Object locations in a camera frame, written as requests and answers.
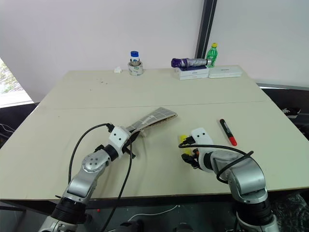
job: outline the table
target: table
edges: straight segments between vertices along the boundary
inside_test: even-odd
[[[137,157],[124,198],[229,193],[214,174],[184,163],[178,148],[178,135],[198,127],[204,127],[215,144],[230,145],[220,118],[231,128],[238,149],[254,151],[269,190],[309,187],[308,141],[245,72],[237,78],[179,81],[172,69],[146,70],[138,77],[127,71],[73,71],[0,150],[0,198],[56,199],[67,186],[70,156],[83,132],[105,122],[128,126],[159,106],[178,117],[148,129],[146,137],[134,142]],[[73,174],[108,136],[106,128],[98,128],[83,139]],[[124,155],[108,167],[93,198],[117,197],[128,161]]]

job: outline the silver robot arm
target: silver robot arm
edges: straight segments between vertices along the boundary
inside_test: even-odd
[[[193,130],[187,141],[191,147],[213,144],[203,128]],[[216,174],[241,157],[243,155],[238,152],[209,147],[198,147],[198,161],[183,154],[183,160],[193,167]],[[237,219],[243,229],[249,232],[279,231],[268,201],[264,174],[254,159],[248,157],[230,166],[220,174],[220,181],[229,185],[236,200]]]
[[[117,157],[131,134],[123,127],[115,127],[104,149],[87,155],[78,174],[71,180],[51,216],[39,232],[74,232],[77,222],[84,216],[85,207],[97,186],[97,179]]]

